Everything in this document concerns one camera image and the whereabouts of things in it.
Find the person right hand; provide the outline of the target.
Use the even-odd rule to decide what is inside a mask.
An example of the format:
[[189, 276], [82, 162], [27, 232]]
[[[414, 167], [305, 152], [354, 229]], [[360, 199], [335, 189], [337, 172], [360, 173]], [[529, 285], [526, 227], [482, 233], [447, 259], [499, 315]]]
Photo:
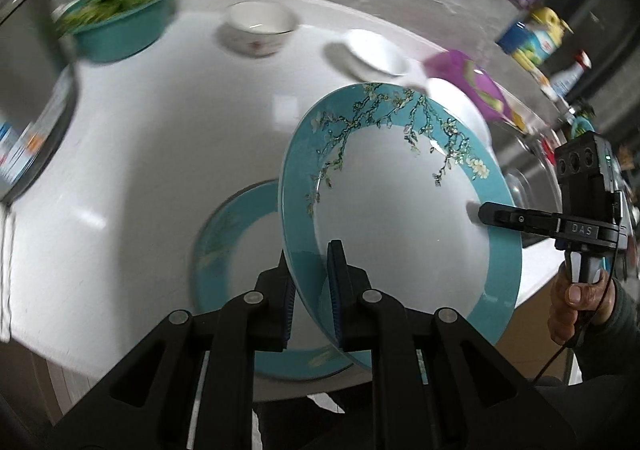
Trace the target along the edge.
[[615, 285], [601, 269], [596, 283], [573, 282], [562, 263], [554, 276], [550, 292], [548, 330], [556, 345], [564, 345], [577, 332], [578, 325], [603, 325], [611, 317], [616, 302]]

